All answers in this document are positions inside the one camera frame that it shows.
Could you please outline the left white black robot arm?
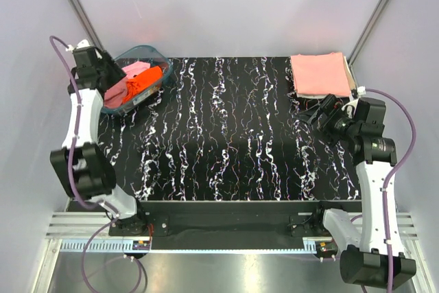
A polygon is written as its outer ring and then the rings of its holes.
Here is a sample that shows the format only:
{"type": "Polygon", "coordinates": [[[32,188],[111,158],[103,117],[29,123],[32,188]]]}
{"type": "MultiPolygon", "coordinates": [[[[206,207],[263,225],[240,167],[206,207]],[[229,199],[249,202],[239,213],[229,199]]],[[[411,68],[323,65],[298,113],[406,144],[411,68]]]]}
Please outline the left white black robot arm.
{"type": "Polygon", "coordinates": [[[50,163],[66,195],[84,209],[104,209],[110,227],[128,235],[150,229],[141,203],[118,184],[114,167],[98,145],[98,126],[106,91],[120,82],[122,69],[111,55],[86,39],[76,46],[64,45],[75,65],[68,68],[71,114],[67,135],[50,163]]]}

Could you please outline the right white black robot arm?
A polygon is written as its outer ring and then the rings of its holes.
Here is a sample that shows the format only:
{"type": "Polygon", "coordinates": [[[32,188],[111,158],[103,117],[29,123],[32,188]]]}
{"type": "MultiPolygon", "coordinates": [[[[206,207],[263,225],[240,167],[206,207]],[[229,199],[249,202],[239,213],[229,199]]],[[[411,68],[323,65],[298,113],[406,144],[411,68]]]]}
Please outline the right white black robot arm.
{"type": "Polygon", "coordinates": [[[359,97],[343,104],[329,94],[308,116],[327,145],[348,145],[361,189],[362,228],[341,206],[325,203],[302,227],[333,238],[344,282],[392,292],[416,274],[416,262],[406,256],[397,225],[394,177],[403,161],[397,159],[395,142],[383,136],[385,113],[380,99],[359,97]]]}

